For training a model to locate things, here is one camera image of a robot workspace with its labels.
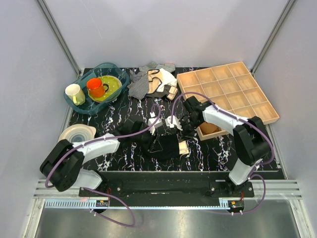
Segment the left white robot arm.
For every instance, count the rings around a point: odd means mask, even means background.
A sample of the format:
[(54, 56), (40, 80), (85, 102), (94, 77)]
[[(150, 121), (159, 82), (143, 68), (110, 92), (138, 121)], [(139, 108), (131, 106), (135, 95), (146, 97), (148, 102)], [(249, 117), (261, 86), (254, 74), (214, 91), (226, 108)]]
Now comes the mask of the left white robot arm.
[(142, 121), (129, 119), (113, 132), (82, 142), (59, 141), (40, 166), (46, 177), (45, 187), (64, 192), (78, 185), (88, 187), (95, 196), (106, 193), (107, 184), (94, 171), (82, 169), (82, 165), (96, 157), (115, 153), (121, 143), (131, 139), (149, 142), (156, 125), (161, 125), (158, 117), (149, 119), (149, 125), (142, 128)]

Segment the black underwear beige waistband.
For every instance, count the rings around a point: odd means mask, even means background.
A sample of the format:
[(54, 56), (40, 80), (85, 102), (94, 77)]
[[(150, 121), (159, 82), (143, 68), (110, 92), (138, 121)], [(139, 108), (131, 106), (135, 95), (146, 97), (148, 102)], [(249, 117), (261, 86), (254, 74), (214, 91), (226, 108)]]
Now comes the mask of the black underwear beige waistband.
[(186, 141), (180, 142), (176, 134), (151, 136), (142, 141), (139, 146), (146, 158), (158, 161), (166, 161), (189, 154)]

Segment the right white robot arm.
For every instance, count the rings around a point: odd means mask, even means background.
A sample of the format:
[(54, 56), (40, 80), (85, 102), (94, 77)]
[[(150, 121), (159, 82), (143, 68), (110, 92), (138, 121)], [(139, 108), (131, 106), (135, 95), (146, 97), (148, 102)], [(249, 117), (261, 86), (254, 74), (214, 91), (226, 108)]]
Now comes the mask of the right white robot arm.
[(242, 192), (242, 184), (260, 165), (271, 163), (274, 148), (261, 118), (246, 118), (222, 109), (213, 101), (199, 102), (191, 96), (185, 100), (188, 114), (178, 123), (183, 134), (190, 134), (203, 123), (211, 123), (233, 136), (237, 161), (228, 175), (225, 191), (229, 196)]

